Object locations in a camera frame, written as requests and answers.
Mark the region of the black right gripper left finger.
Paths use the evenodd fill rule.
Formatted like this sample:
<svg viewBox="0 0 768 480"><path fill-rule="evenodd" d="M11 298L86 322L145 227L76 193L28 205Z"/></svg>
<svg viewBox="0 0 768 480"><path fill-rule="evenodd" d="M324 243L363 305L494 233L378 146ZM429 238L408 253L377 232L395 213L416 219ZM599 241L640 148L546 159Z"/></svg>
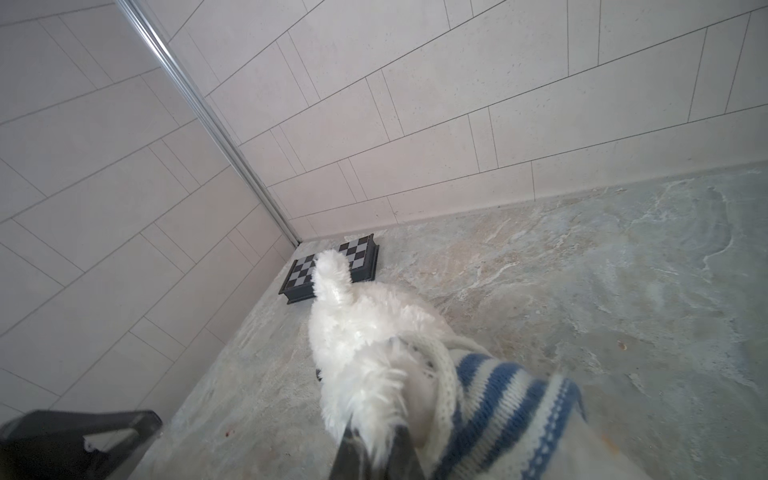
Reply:
<svg viewBox="0 0 768 480"><path fill-rule="evenodd" d="M359 432L347 424L333 461L329 480L371 480L373 469L365 442Z"/></svg>

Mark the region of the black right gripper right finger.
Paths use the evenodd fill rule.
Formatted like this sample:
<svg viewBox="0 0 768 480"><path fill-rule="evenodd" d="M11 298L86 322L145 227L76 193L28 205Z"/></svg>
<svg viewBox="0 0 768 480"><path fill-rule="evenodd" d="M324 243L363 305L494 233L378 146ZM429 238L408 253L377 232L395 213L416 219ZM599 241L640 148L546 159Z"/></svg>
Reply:
<svg viewBox="0 0 768 480"><path fill-rule="evenodd" d="M387 465L386 480L425 480L415 447L406 426L395 429L395 437Z"/></svg>

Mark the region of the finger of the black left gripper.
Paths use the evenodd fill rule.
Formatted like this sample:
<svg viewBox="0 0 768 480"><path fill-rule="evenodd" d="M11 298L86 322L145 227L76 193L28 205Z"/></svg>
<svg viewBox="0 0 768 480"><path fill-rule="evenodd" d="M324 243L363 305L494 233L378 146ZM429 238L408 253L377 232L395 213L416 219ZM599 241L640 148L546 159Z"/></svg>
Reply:
<svg viewBox="0 0 768 480"><path fill-rule="evenodd" d="M34 410L1 426L3 479L106 479L159 434L163 421L151 410L81 413ZM127 430L100 450L87 438Z"/></svg>

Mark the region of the white plush teddy bear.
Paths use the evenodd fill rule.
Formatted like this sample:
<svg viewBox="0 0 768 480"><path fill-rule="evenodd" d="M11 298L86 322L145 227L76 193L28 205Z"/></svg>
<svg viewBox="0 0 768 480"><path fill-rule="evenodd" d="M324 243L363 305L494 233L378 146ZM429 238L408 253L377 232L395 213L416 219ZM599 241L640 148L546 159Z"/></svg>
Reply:
<svg viewBox="0 0 768 480"><path fill-rule="evenodd" d="M356 435L379 469L405 430L431 475L438 440L450 436L437 421L455 409L458 356L488 351L457 335L418 295L380 281L353 282L346 256L336 250L317 255L313 291L308 338L328 435L336 445L345 433Z"/></svg>

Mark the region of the blue white striped knit sweater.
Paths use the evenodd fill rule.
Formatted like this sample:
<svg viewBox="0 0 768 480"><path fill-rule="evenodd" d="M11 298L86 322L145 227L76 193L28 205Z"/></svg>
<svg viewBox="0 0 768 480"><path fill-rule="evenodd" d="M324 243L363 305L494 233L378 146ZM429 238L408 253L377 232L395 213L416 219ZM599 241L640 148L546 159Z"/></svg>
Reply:
<svg viewBox="0 0 768 480"><path fill-rule="evenodd" d="M430 479L645 479L585 419L579 387L542 379L466 337L403 335L437 377L420 461Z"/></svg>

